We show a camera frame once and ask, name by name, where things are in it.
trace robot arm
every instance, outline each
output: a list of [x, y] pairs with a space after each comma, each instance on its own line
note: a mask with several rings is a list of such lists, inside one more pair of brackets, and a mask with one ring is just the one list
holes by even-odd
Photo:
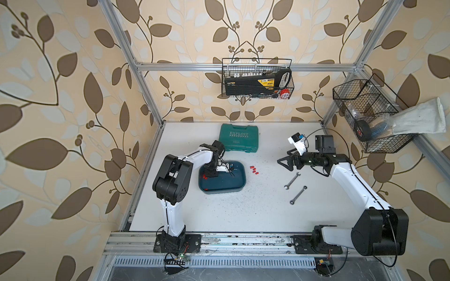
[[323, 242], [356, 249], [363, 256], [401, 255], [405, 252], [408, 216], [403, 210], [392, 208], [373, 191], [346, 155], [336, 154], [333, 136], [316, 136], [319, 152], [307, 152], [305, 137], [299, 133], [288, 140], [296, 148], [288, 151], [288, 156], [279, 159], [278, 163], [290, 171], [294, 166], [297, 169], [305, 165], [322, 167], [327, 173], [323, 175], [331, 175], [361, 213], [351, 229], [316, 226], [315, 231], [320, 231], [317, 235]]
[[153, 190], [161, 200], [165, 224], [162, 243], [166, 249], [178, 251], [185, 241], [186, 226], [181, 212], [181, 201], [189, 188], [192, 170], [205, 165], [205, 176], [216, 177], [218, 172], [229, 172], [233, 167], [222, 163], [224, 145], [214, 141], [212, 145], [202, 144], [197, 150], [181, 155], [167, 155], [153, 182]]

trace wall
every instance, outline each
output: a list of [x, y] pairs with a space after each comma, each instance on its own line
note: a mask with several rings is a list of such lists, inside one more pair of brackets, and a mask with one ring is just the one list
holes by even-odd
[[88, 280], [156, 125], [97, 1], [0, 0], [0, 27], [0, 280]]
[[[448, 157], [449, 12], [448, 1], [405, 1], [366, 65], [369, 71], [373, 69], [382, 76], [409, 106], [441, 98], [447, 133], [427, 137]], [[393, 207], [408, 214], [406, 252], [398, 258], [406, 279], [450, 280], [450, 184], [413, 143], [395, 154], [363, 154], [343, 117], [330, 128], [344, 136], [353, 163], [373, 189]], [[341, 138], [333, 134], [338, 152], [347, 154]]]
[[[112, 2], [137, 60], [161, 63], [220, 63], [222, 58], [353, 63], [385, 5], [382, 0]], [[145, 75], [161, 116], [174, 121], [318, 121], [331, 103], [331, 89], [344, 80], [339, 72], [298, 72], [293, 74], [295, 91], [288, 101], [237, 101], [217, 97], [217, 73]]]

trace yellow label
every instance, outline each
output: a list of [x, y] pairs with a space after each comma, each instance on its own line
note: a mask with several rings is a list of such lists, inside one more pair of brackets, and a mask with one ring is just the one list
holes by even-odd
[[275, 79], [259, 79], [258, 82], [261, 83], [261, 85], [263, 85], [264, 87], [268, 88], [274, 86]]

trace white table surface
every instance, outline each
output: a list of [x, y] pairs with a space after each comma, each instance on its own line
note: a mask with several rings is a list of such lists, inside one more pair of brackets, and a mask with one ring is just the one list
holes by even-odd
[[[160, 200], [152, 184], [167, 154], [183, 155], [200, 144], [218, 140], [222, 123], [167, 123], [138, 203], [131, 231], [156, 231], [164, 223]], [[198, 169], [193, 170], [189, 190], [183, 199], [183, 218], [189, 232], [311, 232], [315, 225], [353, 227], [360, 217], [350, 198], [331, 177], [303, 167], [289, 190], [284, 189], [295, 175], [277, 163], [294, 148], [288, 137], [308, 135], [319, 123], [244, 123], [257, 125], [259, 148], [256, 153], [225, 152], [224, 160], [241, 162], [247, 183], [239, 192], [205, 194], [198, 187]], [[315, 151], [314, 135], [310, 151]], [[255, 166], [258, 175], [252, 173]], [[295, 205], [289, 201], [306, 185]]]

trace floor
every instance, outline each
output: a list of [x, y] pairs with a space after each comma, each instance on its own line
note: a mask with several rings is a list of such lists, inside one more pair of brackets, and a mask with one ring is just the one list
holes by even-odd
[[[241, 162], [247, 183], [239, 192], [205, 194], [198, 187], [198, 169], [192, 173], [189, 191], [183, 200], [183, 218], [189, 232], [311, 232], [315, 225], [353, 227], [360, 217], [347, 194], [331, 177], [304, 167], [289, 190], [284, 189], [297, 170], [290, 172], [277, 159], [294, 148], [288, 137], [310, 134], [319, 123], [253, 123], [259, 129], [256, 153], [230, 151], [224, 160]], [[162, 207], [152, 183], [167, 154], [183, 155], [200, 144], [218, 139], [221, 123], [167, 123], [157, 148], [147, 182], [138, 203], [131, 231], [156, 231], [163, 225]], [[313, 134], [310, 151], [314, 151]], [[258, 175], [249, 166], [255, 166]], [[295, 205], [289, 201], [306, 185], [308, 189]]]
[[[343, 259], [335, 259], [339, 268]], [[341, 271], [321, 277], [312, 269], [279, 268], [189, 268], [167, 275], [163, 268], [114, 267], [109, 281], [389, 281], [384, 266], [377, 261], [348, 259]]]

